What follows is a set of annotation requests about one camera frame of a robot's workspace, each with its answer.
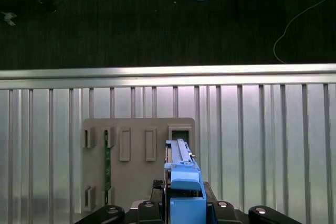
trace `blue plastic part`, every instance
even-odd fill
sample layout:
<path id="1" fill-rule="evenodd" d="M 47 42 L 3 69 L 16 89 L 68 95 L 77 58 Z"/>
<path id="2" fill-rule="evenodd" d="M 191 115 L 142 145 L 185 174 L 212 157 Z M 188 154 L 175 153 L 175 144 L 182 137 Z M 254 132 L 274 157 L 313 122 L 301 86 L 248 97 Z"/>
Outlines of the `blue plastic part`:
<path id="1" fill-rule="evenodd" d="M 171 224 L 206 224 L 206 194 L 201 170 L 191 158 L 188 144 L 183 140 L 166 142 L 172 149 L 172 163 L 164 168 L 171 170 L 171 189 L 198 191 L 199 197 L 171 198 Z"/>

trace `small white object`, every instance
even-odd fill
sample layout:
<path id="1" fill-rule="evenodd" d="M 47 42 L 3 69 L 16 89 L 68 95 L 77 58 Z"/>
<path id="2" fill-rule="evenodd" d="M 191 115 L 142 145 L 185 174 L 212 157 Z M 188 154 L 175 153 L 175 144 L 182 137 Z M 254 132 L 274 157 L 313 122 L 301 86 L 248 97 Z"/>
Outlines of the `small white object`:
<path id="1" fill-rule="evenodd" d="M 12 19 L 16 17 L 16 14 L 14 14 L 14 13 L 4 13 L 4 12 L 1 12 L 1 13 L 3 15 L 5 15 L 4 21 L 6 21 L 10 26 L 15 26 L 15 23 L 12 21 Z"/>
<path id="2" fill-rule="evenodd" d="M 260 207 L 256 208 L 256 211 L 258 213 L 260 213 L 261 215 L 264 215 L 266 213 L 266 210 L 264 208 L 260 208 Z"/>

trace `screw head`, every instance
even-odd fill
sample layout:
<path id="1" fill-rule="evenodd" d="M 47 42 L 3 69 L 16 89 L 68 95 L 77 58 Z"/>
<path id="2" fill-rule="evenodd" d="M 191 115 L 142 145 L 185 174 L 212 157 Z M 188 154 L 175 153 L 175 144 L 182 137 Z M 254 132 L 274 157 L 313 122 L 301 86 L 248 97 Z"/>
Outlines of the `screw head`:
<path id="1" fill-rule="evenodd" d="M 218 205 L 220 207 L 227 207 L 227 203 L 225 203 L 225 202 L 219 202 Z"/>
<path id="2" fill-rule="evenodd" d="M 152 202 L 150 202 L 150 201 L 147 201 L 145 203 L 145 207 L 152 207 L 152 206 L 154 206 L 154 204 Z"/>
<path id="3" fill-rule="evenodd" d="M 109 214 L 113 215 L 113 214 L 116 214 L 118 212 L 118 210 L 116 210 L 115 207 L 111 207 L 108 211 L 107 211 Z"/>
<path id="4" fill-rule="evenodd" d="M 256 211 L 261 215 L 264 215 L 266 213 L 266 210 L 264 208 L 260 208 L 260 207 L 256 208 Z"/>

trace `white cable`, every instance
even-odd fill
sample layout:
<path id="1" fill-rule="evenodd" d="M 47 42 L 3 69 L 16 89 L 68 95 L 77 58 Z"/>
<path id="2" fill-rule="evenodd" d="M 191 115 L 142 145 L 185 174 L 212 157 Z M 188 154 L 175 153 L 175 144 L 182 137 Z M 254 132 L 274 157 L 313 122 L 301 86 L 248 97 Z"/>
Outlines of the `white cable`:
<path id="1" fill-rule="evenodd" d="M 275 47 L 277 46 L 277 43 L 278 43 L 279 41 L 281 41 L 282 38 L 284 38 L 284 36 L 286 35 L 286 32 L 287 32 L 287 29 L 288 29 L 289 25 L 290 25 L 295 19 L 297 19 L 299 16 L 301 16 L 302 14 L 304 14 L 306 11 L 308 11 L 308 10 L 310 10 L 310 9 L 313 9 L 314 7 L 318 6 L 319 4 L 322 4 L 324 1 L 326 1 L 326 0 L 321 0 L 321 1 L 318 2 L 317 4 L 314 4 L 314 5 L 310 6 L 310 7 L 308 7 L 308 8 L 305 9 L 303 12 L 299 13 L 298 15 L 296 15 L 296 16 L 295 16 L 295 17 L 294 17 L 294 18 L 287 24 L 287 26 L 286 26 L 286 28 L 285 28 L 285 31 L 283 31 L 283 34 L 280 36 L 280 38 L 278 38 L 277 41 L 275 41 L 275 43 L 274 43 L 274 45 L 273 45 L 273 54 L 274 54 L 275 58 L 277 58 L 278 61 L 280 61 L 280 62 L 283 63 L 283 64 L 286 64 L 286 62 L 284 62 L 283 60 L 281 60 L 281 59 L 277 56 L 277 54 L 275 53 Z"/>

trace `green circuit board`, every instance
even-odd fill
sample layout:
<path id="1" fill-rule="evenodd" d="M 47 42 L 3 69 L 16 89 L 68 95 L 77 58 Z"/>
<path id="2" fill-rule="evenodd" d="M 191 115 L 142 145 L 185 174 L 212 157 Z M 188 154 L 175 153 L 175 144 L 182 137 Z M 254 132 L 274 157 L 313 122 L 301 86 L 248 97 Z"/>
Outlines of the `green circuit board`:
<path id="1" fill-rule="evenodd" d="M 105 175 L 104 175 L 104 186 L 105 186 L 105 205 L 109 203 L 109 190 L 111 189 L 111 148 L 108 147 L 108 131 L 104 131 L 104 142 L 105 142 Z"/>

